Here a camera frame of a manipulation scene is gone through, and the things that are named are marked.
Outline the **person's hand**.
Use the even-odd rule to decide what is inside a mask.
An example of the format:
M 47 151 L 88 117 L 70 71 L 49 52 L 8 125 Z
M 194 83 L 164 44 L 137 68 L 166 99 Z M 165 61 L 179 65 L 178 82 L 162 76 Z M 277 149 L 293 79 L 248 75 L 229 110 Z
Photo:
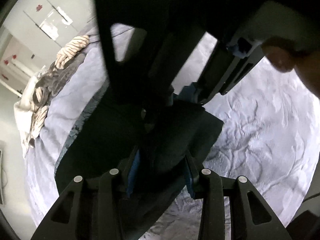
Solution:
M 319 97 L 319 51 L 296 51 L 294 42 L 274 37 L 261 45 L 265 57 L 281 73 L 294 70 L 304 86 Z

